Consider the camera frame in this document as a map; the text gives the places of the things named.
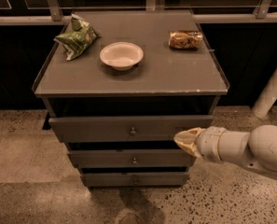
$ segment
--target white pole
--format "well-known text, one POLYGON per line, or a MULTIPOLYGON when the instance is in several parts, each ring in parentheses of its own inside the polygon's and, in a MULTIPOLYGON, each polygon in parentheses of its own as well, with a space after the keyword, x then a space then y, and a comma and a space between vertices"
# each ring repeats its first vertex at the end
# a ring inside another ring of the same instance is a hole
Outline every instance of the white pole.
POLYGON ((254 115, 260 119, 264 118, 277 100, 277 69, 271 76, 267 86, 261 92, 255 105, 252 107, 254 115))

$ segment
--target desk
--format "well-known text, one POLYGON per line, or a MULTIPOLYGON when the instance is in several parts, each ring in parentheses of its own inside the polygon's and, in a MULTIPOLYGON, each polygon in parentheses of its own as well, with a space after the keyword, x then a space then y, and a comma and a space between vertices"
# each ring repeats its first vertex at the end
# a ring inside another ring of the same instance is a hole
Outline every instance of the desk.
POLYGON ((204 42, 197 51, 168 46, 170 31, 198 30, 191 14, 184 10, 76 14, 101 37, 70 62, 58 46, 34 90, 84 184, 185 184, 194 158, 177 147, 173 136, 208 127, 218 97, 228 91, 204 42), (99 57, 102 48, 119 41, 144 51, 144 59, 124 72, 106 66, 99 57))

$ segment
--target bowl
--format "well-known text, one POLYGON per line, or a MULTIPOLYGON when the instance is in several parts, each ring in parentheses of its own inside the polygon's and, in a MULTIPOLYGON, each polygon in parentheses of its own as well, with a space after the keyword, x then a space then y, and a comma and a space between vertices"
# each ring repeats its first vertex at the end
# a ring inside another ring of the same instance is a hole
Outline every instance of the bowl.
POLYGON ((141 48, 129 42, 112 43, 102 49, 101 61, 118 71, 131 69, 144 57, 141 48))

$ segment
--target chip bag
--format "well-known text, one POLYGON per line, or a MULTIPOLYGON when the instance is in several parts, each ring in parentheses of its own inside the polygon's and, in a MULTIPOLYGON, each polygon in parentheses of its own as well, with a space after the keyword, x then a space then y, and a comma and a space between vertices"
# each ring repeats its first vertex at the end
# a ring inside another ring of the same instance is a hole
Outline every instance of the chip bag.
POLYGON ((66 49, 66 61, 80 56, 99 35, 88 22, 75 14, 72 15, 71 23, 73 31, 57 35, 54 38, 54 41, 62 44, 66 49))

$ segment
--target concrete floor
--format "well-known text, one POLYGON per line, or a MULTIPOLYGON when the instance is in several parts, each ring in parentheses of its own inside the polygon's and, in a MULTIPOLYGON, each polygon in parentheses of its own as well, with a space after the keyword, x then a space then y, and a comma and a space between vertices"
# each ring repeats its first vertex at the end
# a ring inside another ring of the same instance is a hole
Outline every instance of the concrete floor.
MULTIPOLYGON (((214 126, 252 131, 277 125, 249 107, 218 107, 214 126)), ((277 223, 277 181, 233 164, 196 160, 181 188, 92 189, 66 157, 46 111, 0 111, 0 223, 115 223, 127 210, 145 223, 277 223)))

